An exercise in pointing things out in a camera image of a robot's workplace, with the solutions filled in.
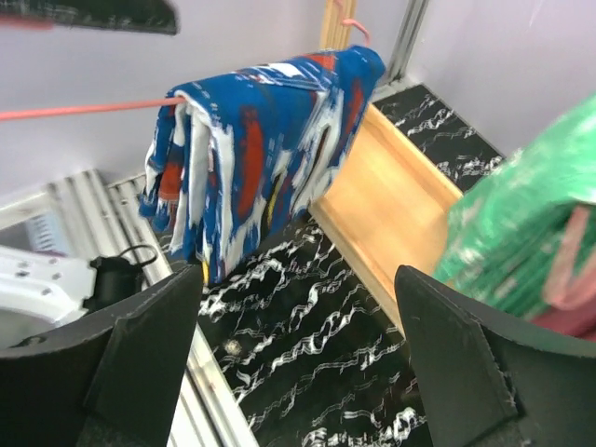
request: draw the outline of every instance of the wooden board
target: wooden board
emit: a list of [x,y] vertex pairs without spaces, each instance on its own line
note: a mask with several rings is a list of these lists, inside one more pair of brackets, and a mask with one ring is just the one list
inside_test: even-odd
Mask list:
[[332,188],[310,211],[401,328],[393,288],[398,266],[432,272],[447,237],[446,211],[461,195],[370,105]]
[[354,19],[355,13],[356,0],[343,0],[341,7],[333,0],[327,0],[318,47],[320,49],[346,48],[352,27],[342,25],[342,20]]

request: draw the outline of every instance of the white wall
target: white wall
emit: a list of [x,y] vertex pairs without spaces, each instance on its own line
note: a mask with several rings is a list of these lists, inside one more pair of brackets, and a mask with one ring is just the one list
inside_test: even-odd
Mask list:
[[[162,97],[176,84],[316,50],[325,0],[177,0],[176,36],[0,28],[0,111]],[[406,0],[360,0],[357,18],[389,58]],[[361,42],[353,33],[354,42]],[[156,109],[0,122],[0,201],[99,168],[140,172]]]
[[[408,0],[359,0],[355,19],[371,34],[371,47],[389,64],[391,53],[398,40],[403,15]],[[352,30],[350,42],[363,45],[362,33]]]
[[430,0],[408,76],[510,154],[596,91],[596,2]]

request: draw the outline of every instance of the folded fabric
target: folded fabric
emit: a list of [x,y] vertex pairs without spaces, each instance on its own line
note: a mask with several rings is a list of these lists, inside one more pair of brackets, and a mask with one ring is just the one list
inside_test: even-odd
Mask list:
[[[542,290],[577,204],[596,204],[596,96],[485,177],[449,211],[434,273],[462,293],[523,318],[549,307]],[[596,216],[577,256],[596,242]]]
[[221,281],[330,187],[384,70],[351,47],[173,88],[186,102],[158,113],[141,215]]

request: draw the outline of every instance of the pink cord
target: pink cord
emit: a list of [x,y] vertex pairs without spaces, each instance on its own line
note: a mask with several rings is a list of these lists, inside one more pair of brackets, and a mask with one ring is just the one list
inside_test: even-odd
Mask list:
[[[334,0],[335,4],[340,8],[340,16],[344,16],[344,2],[342,0]],[[13,19],[0,20],[1,24],[19,25],[19,26],[33,26],[36,29],[47,29],[51,27],[51,23],[47,22],[23,22]],[[364,34],[364,43],[368,46],[371,43],[371,37],[369,32],[362,26],[362,24],[353,19],[343,19],[342,24],[344,26],[354,26]],[[159,107],[162,105],[173,105],[184,102],[182,98],[167,98],[161,100],[149,100],[149,101],[135,101],[135,102],[120,102],[116,104],[99,104],[99,105],[83,105],[74,107],[57,107],[52,109],[39,109],[39,110],[21,110],[13,112],[0,112],[0,121],[9,121],[15,119],[29,119],[29,118],[42,118],[46,116],[62,116],[62,115],[82,115],[82,114],[95,114],[98,112],[117,112],[120,110],[130,109],[142,109],[146,107]]]
[[[333,0],[333,2],[339,8],[339,15],[344,16],[344,1],[343,0]],[[364,45],[369,47],[371,45],[371,35],[364,25],[357,20],[354,19],[342,19],[342,25],[344,26],[353,26],[354,28],[358,29],[364,34]]]
[[52,109],[21,110],[16,112],[0,113],[0,121],[12,119],[42,118],[45,116],[82,115],[98,112],[117,112],[120,110],[142,109],[145,107],[159,107],[184,102],[184,98],[166,98],[149,101],[120,102],[118,104],[81,105],[74,107],[56,107]]

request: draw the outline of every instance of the red patch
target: red patch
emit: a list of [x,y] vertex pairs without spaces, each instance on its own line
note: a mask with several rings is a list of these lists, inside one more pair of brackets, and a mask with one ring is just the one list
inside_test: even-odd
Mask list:
[[215,175],[215,172],[209,173],[209,185],[212,189],[215,189],[217,187],[217,176]]
[[318,97],[317,92],[308,90],[308,96],[310,96],[310,101],[312,102],[312,106],[314,107],[315,104],[317,103],[317,97]]
[[180,196],[183,167],[176,163],[167,163],[159,183],[159,198],[163,200],[176,200]]
[[240,142],[242,155],[237,161],[242,168],[243,184],[238,201],[238,214],[241,219],[249,216],[259,190],[259,183],[264,168],[264,136],[257,111],[252,107],[243,107],[242,125],[246,136]]
[[363,103],[364,92],[362,91],[362,85],[357,79],[352,83],[352,98],[347,104],[347,119],[345,120],[344,128],[342,129],[342,138],[337,143],[337,148],[335,149],[335,154],[333,154],[332,160],[335,160],[336,157],[340,155],[348,135],[356,125],[356,120]]
[[288,191],[290,190],[290,185],[291,185],[291,177],[287,176],[286,179],[281,184],[281,187],[279,188],[278,197],[276,200],[276,206],[274,207],[274,211],[273,211],[277,217],[280,217],[281,212],[283,211],[284,202],[281,198],[284,197],[288,193]]
[[333,53],[310,53],[304,54],[303,58],[314,61],[327,70],[332,71],[335,68],[335,55]]

